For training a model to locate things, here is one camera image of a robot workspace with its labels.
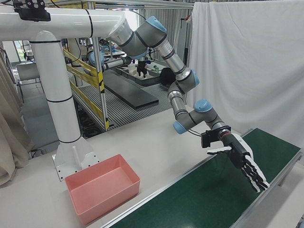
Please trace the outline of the black background gripper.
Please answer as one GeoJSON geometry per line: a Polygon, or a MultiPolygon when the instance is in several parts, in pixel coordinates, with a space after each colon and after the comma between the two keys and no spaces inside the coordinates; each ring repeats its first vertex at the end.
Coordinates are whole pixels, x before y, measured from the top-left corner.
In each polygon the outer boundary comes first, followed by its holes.
{"type": "Polygon", "coordinates": [[[146,78],[147,69],[145,68],[145,66],[146,66],[146,61],[138,61],[138,66],[137,66],[138,76],[141,76],[141,73],[143,73],[143,77],[146,78]]]}

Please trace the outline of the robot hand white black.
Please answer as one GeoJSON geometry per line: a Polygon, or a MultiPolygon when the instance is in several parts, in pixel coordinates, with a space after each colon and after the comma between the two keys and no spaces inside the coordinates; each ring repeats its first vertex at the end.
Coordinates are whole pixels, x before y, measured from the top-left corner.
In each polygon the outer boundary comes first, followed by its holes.
{"type": "Polygon", "coordinates": [[[225,133],[221,137],[223,147],[208,150],[207,154],[215,155],[225,153],[233,165],[241,169],[255,192],[267,190],[270,185],[263,172],[254,161],[253,151],[240,135],[236,133],[225,133]]]}

